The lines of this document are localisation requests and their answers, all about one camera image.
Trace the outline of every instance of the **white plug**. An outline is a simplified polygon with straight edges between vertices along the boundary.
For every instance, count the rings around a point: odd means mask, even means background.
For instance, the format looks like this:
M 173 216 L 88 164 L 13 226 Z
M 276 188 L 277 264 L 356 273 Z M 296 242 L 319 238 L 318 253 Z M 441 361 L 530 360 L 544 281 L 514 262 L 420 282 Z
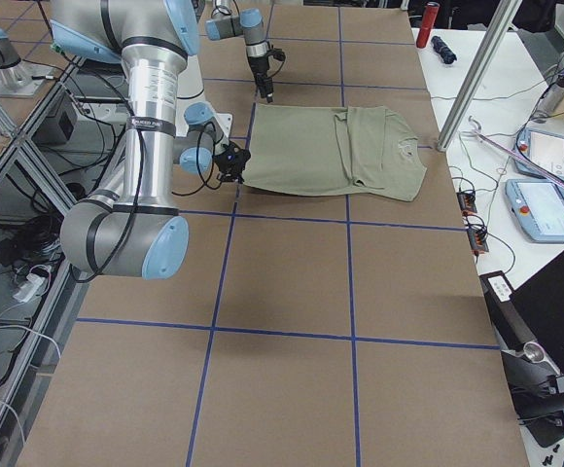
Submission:
M 32 298 L 34 298 L 40 287 L 42 287 L 42 285 L 47 280 L 46 277 L 41 277 L 40 275 L 34 274 L 33 272 L 29 273 L 26 279 L 27 280 L 20 284 L 18 289 L 12 295 L 12 297 L 14 297 L 18 302 L 21 302 L 22 304 L 26 304 Z

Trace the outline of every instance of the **device screen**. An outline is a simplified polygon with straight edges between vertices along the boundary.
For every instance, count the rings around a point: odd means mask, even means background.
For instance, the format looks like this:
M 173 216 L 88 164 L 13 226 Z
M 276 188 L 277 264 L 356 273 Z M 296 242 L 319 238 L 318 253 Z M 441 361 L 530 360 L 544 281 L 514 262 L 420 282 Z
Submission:
M 551 183 L 518 183 L 542 235 L 564 235 L 564 202 Z
M 564 138 L 538 131 L 531 131 L 530 138 L 530 160 L 548 172 L 564 177 Z

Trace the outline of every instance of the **white table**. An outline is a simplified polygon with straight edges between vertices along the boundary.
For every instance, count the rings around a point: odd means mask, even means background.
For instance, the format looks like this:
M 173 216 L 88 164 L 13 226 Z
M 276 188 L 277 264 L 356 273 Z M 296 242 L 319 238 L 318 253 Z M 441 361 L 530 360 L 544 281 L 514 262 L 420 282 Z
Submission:
M 433 35 L 439 35 L 455 52 L 457 60 L 452 65 L 444 65 L 439 56 L 434 53 L 431 43 L 425 49 L 419 49 L 418 54 L 422 64 L 427 88 L 432 96 L 432 104 L 436 120 L 441 127 L 452 107 L 454 99 L 460 89 L 476 51 L 483 38 L 481 31 L 434 30 Z M 494 100 L 475 100 L 467 113 L 481 123 L 482 131 L 486 135 L 493 133 L 514 134 L 528 119 L 538 98 L 546 89 L 546 82 L 537 69 L 532 58 L 515 33 L 508 33 L 494 57 L 482 83 L 476 92 L 475 99 L 489 99 L 506 97 L 522 90 L 509 98 Z M 530 123 L 529 127 L 539 127 L 547 131 L 564 134 L 564 120 L 552 119 L 545 124 Z M 468 131 L 472 127 L 465 121 L 460 125 L 460 131 Z M 493 136 L 497 142 L 505 147 L 512 147 L 514 137 L 505 135 Z M 550 260 L 564 250 L 564 244 L 541 244 L 531 241 L 521 230 L 508 205 L 505 195 L 505 181 L 511 178 L 527 178 L 515 171 L 508 156 L 500 153 L 487 144 L 480 143 L 471 137 L 463 137 L 465 148 L 468 150 L 475 168 L 500 178 L 500 186 L 492 201 L 492 193 L 479 192 L 476 194 L 476 207 L 479 216 L 489 221 L 489 232 L 506 242 L 515 253 L 515 265 L 508 278 L 513 287 L 519 287 L 529 277 Z M 488 177 L 474 171 L 465 154 L 459 139 L 454 138 L 447 152 L 448 162 L 463 172 L 463 177 L 469 179 L 476 189 L 493 189 L 495 183 Z M 501 177 L 502 168 L 506 167 Z M 458 168 L 451 168 L 454 177 L 461 176 Z M 463 182 L 463 189 L 470 186 Z M 494 238 L 488 239 L 489 253 L 480 255 L 476 265 L 479 274 L 493 270 L 507 270 L 511 265 L 511 252 Z M 546 455 L 553 454 L 551 449 L 540 448 L 525 428 L 522 437 L 526 445 L 531 466 L 539 466 Z M 553 465 L 561 465 L 564 446 L 554 455 Z

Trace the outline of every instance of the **red can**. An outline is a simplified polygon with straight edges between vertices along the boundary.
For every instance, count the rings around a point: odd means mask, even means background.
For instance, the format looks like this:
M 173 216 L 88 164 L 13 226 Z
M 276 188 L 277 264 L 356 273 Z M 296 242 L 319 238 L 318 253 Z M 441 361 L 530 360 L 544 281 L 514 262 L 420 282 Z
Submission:
M 429 34 L 434 27 L 434 22 L 436 22 L 436 16 L 438 15 L 439 9 L 440 4 L 436 2 L 429 2 L 425 6 L 425 13 L 422 16 L 420 31 L 418 31 L 418 37 L 416 38 L 416 47 L 418 49 L 424 49 L 427 45 Z

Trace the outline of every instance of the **folded cloth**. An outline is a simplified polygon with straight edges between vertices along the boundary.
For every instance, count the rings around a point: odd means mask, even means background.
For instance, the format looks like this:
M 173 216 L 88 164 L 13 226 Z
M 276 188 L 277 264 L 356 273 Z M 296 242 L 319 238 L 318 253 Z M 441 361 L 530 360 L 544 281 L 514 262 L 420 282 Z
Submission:
M 386 107 L 257 105 L 245 185 L 301 196 L 373 193 L 412 201 L 418 138 Z

